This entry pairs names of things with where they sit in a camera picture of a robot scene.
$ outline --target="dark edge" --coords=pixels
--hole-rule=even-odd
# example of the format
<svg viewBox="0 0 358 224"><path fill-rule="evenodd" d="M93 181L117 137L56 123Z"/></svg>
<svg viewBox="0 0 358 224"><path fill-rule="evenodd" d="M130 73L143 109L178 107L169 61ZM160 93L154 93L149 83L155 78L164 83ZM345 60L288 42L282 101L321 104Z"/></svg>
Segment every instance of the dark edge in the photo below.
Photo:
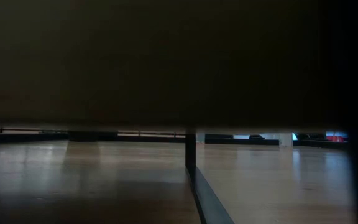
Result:
<svg viewBox="0 0 358 224"><path fill-rule="evenodd" d="M234 224L233 220L196 166L196 135L186 134L185 164L201 224Z"/></svg>
<svg viewBox="0 0 358 224"><path fill-rule="evenodd" d="M186 170L201 224L234 224L198 167L187 167Z"/></svg>
<svg viewBox="0 0 358 224"><path fill-rule="evenodd" d="M185 143L185 138L151 136L99 136L100 141Z"/></svg>
<svg viewBox="0 0 358 224"><path fill-rule="evenodd" d="M92 131L69 131L68 140L75 142L96 142L99 134Z"/></svg>
<svg viewBox="0 0 358 224"><path fill-rule="evenodd" d="M294 146L309 146L309 147L319 147L325 149L337 149L348 151L350 149L350 144L348 142L332 142L332 141L313 141L313 140L294 140Z"/></svg>
<svg viewBox="0 0 358 224"><path fill-rule="evenodd" d="M278 140L206 138L205 144L244 144L244 145L278 146Z"/></svg>
<svg viewBox="0 0 358 224"><path fill-rule="evenodd" d="M0 143L67 140L67 134L0 134Z"/></svg>

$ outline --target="vertical post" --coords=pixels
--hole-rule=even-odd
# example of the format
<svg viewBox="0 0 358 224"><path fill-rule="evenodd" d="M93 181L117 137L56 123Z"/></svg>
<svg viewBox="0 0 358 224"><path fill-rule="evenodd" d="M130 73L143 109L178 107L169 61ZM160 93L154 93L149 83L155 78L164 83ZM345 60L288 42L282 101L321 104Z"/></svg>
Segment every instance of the vertical post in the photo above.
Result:
<svg viewBox="0 0 358 224"><path fill-rule="evenodd" d="M197 143L205 143L205 133L197 132L196 142Z"/></svg>
<svg viewBox="0 0 358 224"><path fill-rule="evenodd" d="M293 142L292 142L292 133L280 133L280 147L290 147L292 148Z"/></svg>
<svg viewBox="0 0 358 224"><path fill-rule="evenodd" d="M196 135L186 134L185 139L185 164L186 168L196 166Z"/></svg>

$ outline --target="white pillar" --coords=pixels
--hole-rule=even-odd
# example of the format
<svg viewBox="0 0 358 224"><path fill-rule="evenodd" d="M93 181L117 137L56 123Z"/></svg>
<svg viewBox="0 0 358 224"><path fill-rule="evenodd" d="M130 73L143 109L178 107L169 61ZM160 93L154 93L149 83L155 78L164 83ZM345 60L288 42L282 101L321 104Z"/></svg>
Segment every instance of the white pillar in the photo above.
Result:
<svg viewBox="0 0 358 224"><path fill-rule="evenodd" d="M292 147L292 133L280 133L279 139L280 147Z"/></svg>
<svg viewBox="0 0 358 224"><path fill-rule="evenodd" d="M196 134L196 142L198 143L205 143L205 133L201 133L197 131Z"/></svg>

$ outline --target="glossy floor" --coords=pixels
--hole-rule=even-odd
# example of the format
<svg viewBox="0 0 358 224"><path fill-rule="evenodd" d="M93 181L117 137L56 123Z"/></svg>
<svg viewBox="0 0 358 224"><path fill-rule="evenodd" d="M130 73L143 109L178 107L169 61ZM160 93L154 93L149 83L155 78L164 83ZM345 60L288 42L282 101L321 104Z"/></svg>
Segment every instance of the glossy floor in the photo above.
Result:
<svg viewBox="0 0 358 224"><path fill-rule="evenodd" d="M341 151L197 147L197 165L235 224L355 223L349 160Z"/></svg>
<svg viewBox="0 0 358 224"><path fill-rule="evenodd" d="M0 223L200 223L184 145L0 144Z"/></svg>

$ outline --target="red object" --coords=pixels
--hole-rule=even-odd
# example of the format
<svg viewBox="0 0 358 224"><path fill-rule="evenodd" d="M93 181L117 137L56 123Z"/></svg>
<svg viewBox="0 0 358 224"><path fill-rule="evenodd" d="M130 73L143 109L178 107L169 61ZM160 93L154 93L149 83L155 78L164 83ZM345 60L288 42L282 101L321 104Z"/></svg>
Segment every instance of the red object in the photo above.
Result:
<svg viewBox="0 0 358 224"><path fill-rule="evenodd" d="M342 136L327 136L327 139L335 142L344 142Z"/></svg>

